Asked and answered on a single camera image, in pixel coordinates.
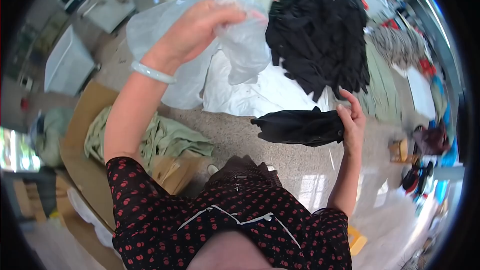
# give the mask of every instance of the woman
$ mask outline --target woman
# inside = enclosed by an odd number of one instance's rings
[[[212,0],[195,4],[145,54],[143,65],[173,75],[215,38],[214,27],[245,13]],[[105,130],[114,201],[115,249],[128,269],[350,269],[347,226],[357,195],[365,116],[353,95],[339,105],[342,164],[327,208],[311,214],[283,189],[276,171],[231,158],[195,198],[169,195],[147,175],[139,144],[167,84],[130,75]]]

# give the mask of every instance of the bag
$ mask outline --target bag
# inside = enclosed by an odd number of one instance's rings
[[[199,1],[201,0],[166,2],[134,15],[127,24],[127,43],[133,57],[140,61],[172,24]],[[169,85],[162,98],[165,105],[192,109],[203,102],[199,94],[204,88],[210,59],[219,47],[232,65],[228,76],[231,85],[255,83],[257,75],[271,61],[270,48],[265,40],[268,25],[266,11],[253,0],[215,1],[221,5],[237,4],[246,12],[247,18],[238,24],[215,28],[218,37],[198,57],[177,69],[177,83]]]

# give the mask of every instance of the green fabric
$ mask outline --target green fabric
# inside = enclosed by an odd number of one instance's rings
[[[65,107],[53,108],[45,114],[43,134],[34,140],[35,152],[45,166],[63,166],[59,140],[65,136],[73,114],[73,109]]]
[[[370,85],[367,86],[368,94],[361,90],[357,95],[363,113],[375,116],[379,121],[400,124],[401,103],[390,67],[375,45],[369,39],[365,42]]]
[[[85,138],[85,155],[105,163],[103,159],[103,143],[105,125],[109,117],[111,106],[101,111],[88,128]],[[152,163],[156,155],[178,157],[188,149],[192,152],[211,156],[213,144],[201,135],[175,120],[159,116],[157,112],[148,124],[147,130],[141,139],[140,155],[151,173]]]
[[[447,110],[448,100],[445,95],[440,92],[440,88],[437,84],[430,84],[430,91],[431,97],[433,99],[433,104],[435,105],[437,121],[440,121],[440,119],[445,115],[445,111]]]

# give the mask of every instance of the dress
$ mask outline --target dress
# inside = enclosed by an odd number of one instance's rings
[[[134,159],[106,163],[117,228],[113,246],[128,270],[186,269],[216,232],[237,230],[272,267],[351,269],[348,219],[310,213],[281,187],[276,171],[233,157],[195,198],[169,195]]]

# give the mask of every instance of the hand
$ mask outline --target hand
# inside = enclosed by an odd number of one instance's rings
[[[362,107],[352,93],[345,89],[340,89],[340,95],[350,102],[351,107],[345,107],[341,104],[337,105],[336,111],[340,119],[342,119],[345,132],[343,135],[343,147],[345,153],[350,155],[362,155],[363,131],[365,130],[366,118],[363,114]]]
[[[214,0],[197,2],[153,45],[141,63],[162,72],[166,60],[178,67],[193,60],[212,43],[215,27],[239,23],[245,18],[245,12],[236,5],[218,5]]]

